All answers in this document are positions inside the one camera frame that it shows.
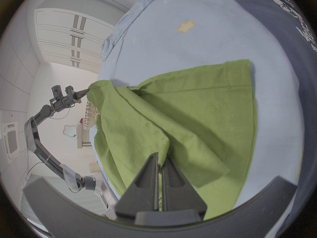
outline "green cloth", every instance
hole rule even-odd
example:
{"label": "green cloth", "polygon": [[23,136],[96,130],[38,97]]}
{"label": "green cloth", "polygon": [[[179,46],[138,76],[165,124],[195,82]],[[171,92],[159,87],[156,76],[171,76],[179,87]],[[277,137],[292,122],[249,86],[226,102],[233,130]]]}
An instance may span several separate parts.
{"label": "green cloth", "polygon": [[231,210],[256,137],[249,60],[166,73],[136,88],[101,80],[89,89],[100,113],[95,149],[120,196],[158,152],[160,166],[170,155],[206,202],[205,219]]}

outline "yellow star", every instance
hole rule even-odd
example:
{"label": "yellow star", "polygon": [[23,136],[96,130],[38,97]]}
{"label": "yellow star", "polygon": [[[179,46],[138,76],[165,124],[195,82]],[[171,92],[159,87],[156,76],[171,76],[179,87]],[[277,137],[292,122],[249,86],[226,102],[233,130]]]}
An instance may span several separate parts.
{"label": "yellow star", "polygon": [[177,32],[182,32],[183,34],[185,34],[189,29],[191,29],[194,26],[195,24],[192,20],[186,23],[181,23],[180,29],[178,29]]}

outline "robotic arm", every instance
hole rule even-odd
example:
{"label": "robotic arm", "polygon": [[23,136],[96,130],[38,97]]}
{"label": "robotic arm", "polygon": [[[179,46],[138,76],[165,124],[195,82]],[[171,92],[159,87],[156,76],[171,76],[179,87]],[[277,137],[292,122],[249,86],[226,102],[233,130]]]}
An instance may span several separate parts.
{"label": "robotic arm", "polygon": [[[63,96],[61,86],[55,85],[52,87],[53,98],[50,100],[50,105],[44,105],[40,112],[31,117],[24,125],[24,132],[28,149],[33,151],[34,154],[55,174],[65,180],[63,168],[61,163],[50,154],[50,152],[41,144],[39,133],[37,130],[44,120],[50,118],[56,112],[61,112],[64,109],[73,107],[76,103],[81,103],[81,98],[89,92],[85,89],[75,92],[72,86],[65,89],[66,96]],[[82,188],[94,190],[96,182],[93,177],[81,177],[75,174],[78,190]]]}

